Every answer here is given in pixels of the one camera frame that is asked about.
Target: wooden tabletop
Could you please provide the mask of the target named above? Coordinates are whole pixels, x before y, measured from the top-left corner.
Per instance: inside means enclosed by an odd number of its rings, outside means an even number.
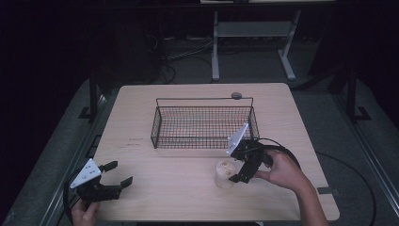
[[[119,161],[101,183],[118,185],[133,176],[119,200],[103,202],[99,219],[116,221],[300,220],[295,194],[262,179],[231,188],[215,185],[215,165],[231,160],[225,149],[154,149],[156,98],[253,97],[260,137],[288,148],[315,187],[328,186],[306,128],[285,84],[127,86],[120,89],[94,160]],[[328,220],[339,217],[331,194],[319,195]]]

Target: black wire basket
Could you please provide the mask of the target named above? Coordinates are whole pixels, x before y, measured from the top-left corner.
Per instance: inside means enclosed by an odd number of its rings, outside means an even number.
[[[245,100],[250,104],[237,105]],[[161,101],[167,105],[160,106]],[[259,131],[252,104],[253,98],[158,98],[151,135],[153,147],[227,149],[228,137],[244,123],[248,123],[248,128],[243,138],[257,139]]]

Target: floor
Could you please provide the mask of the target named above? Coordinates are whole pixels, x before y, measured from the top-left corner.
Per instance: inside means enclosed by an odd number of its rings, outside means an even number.
[[[168,41],[169,55],[186,53],[193,47],[206,45],[207,41],[171,39]],[[261,48],[248,45],[247,41],[235,41],[225,42],[229,49],[221,50],[217,83],[281,82],[294,88],[312,79],[307,72],[317,48],[316,42],[299,41],[293,45],[290,60],[297,78],[288,81],[277,53],[284,40],[268,40]],[[152,83],[165,86],[215,83],[211,80],[210,57],[209,50],[204,50],[171,60],[169,67],[161,67],[162,75]],[[399,187],[399,169],[396,167],[399,131],[379,108],[372,92],[360,81],[357,106],[363,106],[371,120],[351,122],[345,114],[345,89],[340,94],[328,92],[331,79],[332,76],[306,90],[293,90],[296,105],[340,209],[340,218],[330,224],[399,225],[397,193],[394,194]],[[117,96],[118,88],[99,98],[99,114],[93,122],[79,119],[82,109],[89,106],[88,81],[82,84],[3,225],[70,225],[62,208],[63,182],[69,173],[87,161],[88,156],[95,154]],[[98,222],[98,225],[152,224]],[[265,222],[264,225],[288,226],[300,225],[300,222]]]

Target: dark background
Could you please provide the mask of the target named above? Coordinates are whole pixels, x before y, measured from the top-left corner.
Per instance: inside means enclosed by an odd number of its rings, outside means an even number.
[[[84,6],[78,1],[0,4],[2,221],[72,96],[91,73],[99,68],[109,71],[111,79],[99,80],[103,91],[121,83],[153,80],[157,55],[148,55],[144,47],[124,47],[132,42],[145,44],[143,32],[159,35],[159,30],[156,16],[149,19],[137,11],[91,8],[99,6],[98,1],[85,1]],[[396,126],[398,9],[397,1],[338,1],[311,68],[315,75],[342,62],[350,64]],[[210,35],[212,29],[207,27],[212,27],[212,18],[209,20],[207,13],[167,11],[159,19],[168,34],[179,38]],[[310,10],[307,15],[309,19],[319,14]],[[301,37],[313,32],[304,28],[306,20],[298,28]],[[131,71],[138,73],[135,77],[118,76]]]

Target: hand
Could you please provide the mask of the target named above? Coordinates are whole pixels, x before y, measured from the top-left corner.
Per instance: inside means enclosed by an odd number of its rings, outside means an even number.
[[[287,154],[274,150],[268,150],[266,153],[273,159],[273,166],[270,171],[258,170],[254,177],[263,178],[277,186],[291,189],[295,193],[311,186],[309,179]]]
[[[96,223],[96,214],[100,209],[99,202],[93,202],[88,208],[79,200],[71,209],[73,226],[93,226]]]

